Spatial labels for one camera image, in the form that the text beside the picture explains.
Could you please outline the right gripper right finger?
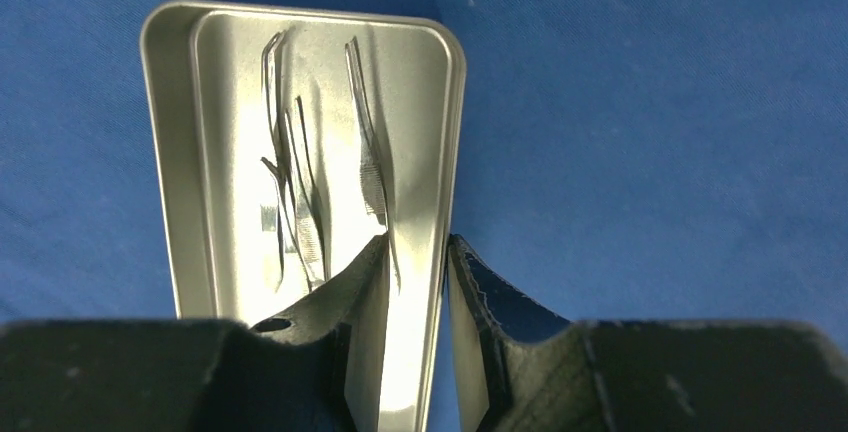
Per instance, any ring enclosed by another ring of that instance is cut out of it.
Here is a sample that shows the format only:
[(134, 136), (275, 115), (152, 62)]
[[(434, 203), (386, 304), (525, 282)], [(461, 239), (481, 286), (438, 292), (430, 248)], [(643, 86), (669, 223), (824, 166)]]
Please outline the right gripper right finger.
[(843, 431), (847, 358), (786, 320), (567, 320), (447, 244), (465, 431)]

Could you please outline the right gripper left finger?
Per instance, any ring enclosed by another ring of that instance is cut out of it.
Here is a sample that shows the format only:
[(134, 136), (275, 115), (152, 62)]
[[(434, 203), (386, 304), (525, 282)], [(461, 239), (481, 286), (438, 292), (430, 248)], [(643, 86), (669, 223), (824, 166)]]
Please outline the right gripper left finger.
[(31, 320), (1, 329), (5, 431), (374, 431), (388, 240), (248, 327)]

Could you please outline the metal instrument tray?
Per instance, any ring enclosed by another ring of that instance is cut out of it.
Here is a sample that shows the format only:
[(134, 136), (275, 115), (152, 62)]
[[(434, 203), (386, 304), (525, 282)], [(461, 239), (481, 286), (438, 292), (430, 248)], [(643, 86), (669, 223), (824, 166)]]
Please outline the metal instrument tray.
[(175, 0), (139, 45), (176, 313), (237, 331), (210, 428), (425, 430), (457, 38), (418, 17)]

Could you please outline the blue surgical drape cloth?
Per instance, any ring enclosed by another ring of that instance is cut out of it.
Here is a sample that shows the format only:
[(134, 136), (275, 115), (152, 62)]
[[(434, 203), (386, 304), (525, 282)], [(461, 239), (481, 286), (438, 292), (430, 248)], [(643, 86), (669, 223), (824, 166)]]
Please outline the blue surgical drape cloth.
[[(167, 313), (138, 32), (1, 0), (1, 315)], [(568, 316), (847, 341), (847, 0), (231, 0), (432, 16), (470, 66), (454, 224)]]

